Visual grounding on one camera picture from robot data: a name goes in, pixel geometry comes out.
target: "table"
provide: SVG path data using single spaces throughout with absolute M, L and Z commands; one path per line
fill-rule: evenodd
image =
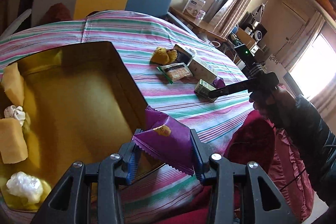
M 174 16 L 180 17 L 181 19 L 186 21 L 189 25 L 191 25 L 195 29 L 196 32 L 204 33 L 208 37 L 213 37 L 219 40 L 220 42 L 227 41 L 225 37 L 222 37 L 219 33 L 216 33 L 214 27 L 207 22 L 200 20 L 198 18 L 194 18 L 185 13 L 182 13 L 180 10 L 174 7 L 170 7 L 169 12 L 171 12 Z
M 233 133 L 243 124 L 252 104 L 247 91 L 221 97 L 215 103 L 197 97 L 197 80 L 184 78 L 169 84 L 150 63 L 157 46 L 173 48 L 176 43 L 192 47 L 197 55 L 218 70 L 226 84 L 246 80 L 223 53 L 197 37 L 158 18 L 135 12 L 103 11 L 83 20 L 51 23 L 16 33 L 0 41 L 0 78 L 11 62 L 35 52 L 73 43 L 109 41 L 121 56 L 147 103 L 190 128 L 202 142 L 223 154 Z M 165 165 L 121 191 L 126 223 L 148 223 L 181 208 L 202 190 L 195 176 Z M 10 211 L 16 223 L 29 223 L 33 214 Z

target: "bright window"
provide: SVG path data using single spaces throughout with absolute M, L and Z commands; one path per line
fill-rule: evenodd
M 290 74 L 308 99 L 331 81 L 336 74 L 336 52 L 322 34 L 308 46 Z

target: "small carton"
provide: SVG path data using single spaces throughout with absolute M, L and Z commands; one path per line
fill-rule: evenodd
M 204 4 L 205 0 L 188 0 L 182 12 L 191 15 L 192 17 L 196 17 L 202 10 Z
M 204 98 L 208 99 L 211 102 L 214 102 L 217 100 L 217 98 L 209 98 L 209 91 L 215 90 L 213 86 L 210 84 L 206 83 L 204 80 L 199 80 L 195 87 L 195 93 L 203 96 Z
M 199 57 L 194 57 L 188 68 L 197 80 L 203 79 L 207 83 L 212 83 L 218 75 L 217 70 Z
M 177 50 L 177 58 L 175 62 L 189 65 L 194 54 L 179 44 L 175 44 L 174 49 Z

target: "purple snack bag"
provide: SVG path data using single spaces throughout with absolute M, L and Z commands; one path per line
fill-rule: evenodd
M 147 107 L 147 130 L 133 141 L 152 157 L 188 175 L 194 174 L 190 129 L 168 114 Z
M 211 85 L 214 86 L 216 89 L 223 88 L 225 87 L 224 79 L 217 76 Z

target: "black leather sleeve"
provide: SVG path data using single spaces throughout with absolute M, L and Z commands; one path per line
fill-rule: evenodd
M 302 95 L 289 114 L 291 125 L 285 130 L 300 152 L 313 189 L 330 205 L 336 201 L 336 149 L 324 146 L 336 145 L 336 137 Z

